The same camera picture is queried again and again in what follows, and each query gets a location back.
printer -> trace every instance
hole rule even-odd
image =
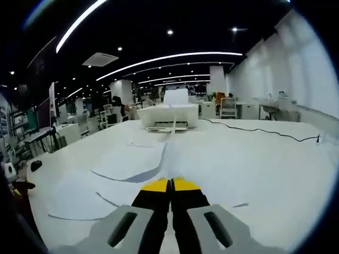
[[[142,125],[150,131],[185,131],[198,125],[199,106],[190,104],[188,90],[176,89],[165,92],[164,103],[137,111]]]

curved led light strip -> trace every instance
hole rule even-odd
[[[184,76],[175,76],[175,77],[168,77],[168,78],[159,78],[159,79],[152,79],[152,80],[147,80],[143,82],[139,82],[138,84],[143,84],[147,82],[153,82],[153,81],[159,81],[159,80],[164,80],[164,79],[172,79],[172,78],[188,78],[188,77],[202,77],[202,76],[210,76],[209,74],[196,74],[196,75],[184,75]]]
[[[218,64],[218,65],[220,65],[220,62],[190,62],[190,65],[199,65],[199,64]],[[231,67],[229,67],[229,70],[231,70],[233,68],[233,66],[235,65],[234,62],[221,62],[221,64],[232,65]],[[140,70],[140,71],[136,71],[136,72],[132,72],[130,74],[124,75],[122,77],[125,78],[125,77],[131,76],[131,75],[135,75],[137,73],[148,71],[148,70],[155,70],[155,69],[161,69],[161,68],[173,67],[173,66],[180,66],[180,65],[187,65],[187,62],[186,63],[177,63],[176,65],[163,65],[163,66],[159,66],[159,67],[155,67],[155,68]]]
[[[73,25],[67,30],[67,32],[65,33],[65,35],[61,38],[59,44],[57,45],[57,53],[59,52],[59,50],[61,49],[61,47],[64,45],[64,43],[66,42],[66,40],[68,39],[68,37],[73,33],[73,31],[78,27],[78,25],[80,25],[81,22],[83,22],[83,20],[85,18],[87,18],[87,16],[89,16],[95,9],[97,9],[100,5],[102,5],[103,3],[105,3],[107,0],[98,0],[96,1],[93,5],[91,5],[87,10],[85,10],[85,12],[83,14],[80,15],[80,17],[78,17],[78,19],[73,23]]]
[[[138,66],[138,65],[143,65],[143,64],[147,64],[149,62],[154,62],[154,61],[159,61],[159,60],[164,60],[164,59],[168,59],[168,58],[175,58],[175,57],[186,57],[186,56],[199,56],[199,55],[231,55],[231,56],[242,56],[243,54],[241,53],[232,53],[232,52],[195,52],[195,53],[184,53],[184,54],[177,54],[177,55],[171,55],[171,56],[166,56],[166,57],[158,57],[158,58],[154,58],[154,59],[150,59],[150,60],[146,60],[143,62],[138,62],[135,63],[134,65],[129,65],[126,67],[123,67],[121,69],[115,70],[111,73],[106,74],[105,76],[102,76],[100,78],[98,78],[96,81],[99,81],[105,77],[108,77],[110,75],[113,75],[115,73],[118,73],[120,71]]]
[[[81,90],[82,90],[82,88],[78,89],[78,90],[75,91],[74,93],[71,93],[70,95],[68,95],[68,96],[66,97],[66,99],[70,98],[72,95],[76,94],[77,92],[79,92],[79,91],[81,91]]]
[[[193,81],[180,81],[180,82],[173,82],[173,83],[163,83],[163,84],[157,84],[154,86],[167,86],[172,84],[182,84],[182,83],[197,83],[197,82],[211,82],[210,80],[193,80]]]

person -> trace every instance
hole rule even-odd
[[[120,107],[120,113],[122,117],[122,121],[125,122],[128,120],[128,116],[126,115],[126,111],[129,111],[129,107],[124,105],[121,102],[121,98],[119,96],[112,97],[112,106],[113,107]]]

sink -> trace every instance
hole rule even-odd
[[[259,99],[259,106],[262,106],[267,113],[276,113],[279,110],[278,101],[271,99]]]
[[[263,106],[264,111],[267,113],[276,113],[279,109],[276,107]]]

ceiling light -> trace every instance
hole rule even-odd
[[[107,0],[98,0],[96,1],[93,5],[91,5],[83,14],[80,15],[80,17],[78,17],[78,19],[72,24],[72,26],[67,30],[67,32],[65,33],[65,35],[61,38],[59,44],[57,45],[57,49],[56,52],[58,53],[59,50],[61,49],[61,47],[64,45],[64,43],[66,42],[66,40],[68,39],[68,37],[73,33],[73,31],[78,27],[78,25],[80,25],[81,22],[83,22],[83,20],[85,18],[87,18],[87,16],[89,16],[95,9],[97,9],[100,5],[102,5],[103,3],[105,3]]]
[[[115,73],[118,73],[120,71],[138,66],[138,65],[143,65],[143,64],[147,64],[149,62],[154,62],[154,61],[159,61],[159,60],[164,60],[164,59],[168,59],[168,58],[175,58],[175,57],[186,57],[186,56],[199,56],[199,55],[232,55],[232,56],[242,56],[243,54],[241,53],[232,53],[232,52],[195,52],[195,53],[184,53],[184,54],[177,54],[177,55],[171,55],[171,56],[166,56],[166,57],[159,57],[159,58],[154,58],[154,59],[150,59],[150,60],[146,60],[143,62],[139,62],[139,63],[135,63],[133,65],[129,65],[126,67],[123,67],[121,69],[115,70],[111,73],[108,73],[100,78],[98,78],[96,81],[99,81],[105,77],[111,76]]]
[[[152,79],[152,80],[148,80],[148,81],[139,82],[138,84],[143,84],[143,83],[146,83],[146,82],[159,81],[159,80],[164,80],[164,79],[202,77],[202,76],[210,76],[210,75],[209,74],[195,74],[195,75],[184,75],[184,76],[168,77],[168,78],[158,78],[158,79]]]
[[[193,81],[181,81],[181,82],[173,82],[173,83],[165,83],[165,84],[157,84],[154,86],[163,86],[163,85],[171,85],[171,84],[180,84],[180,83],[193,83],[193,82],[211,82],[210,80],[193,80]]]
[[[68,97],[66,97],[66,99],[67,98],[70,98],[72,95],[74,95],[74,94],[76,94],[77,92],[79,92],[80,90],[82,90],[83,88],[79,88],[77,91],[75,91],[74,93],[71,93],[70,95],[68,95]]]

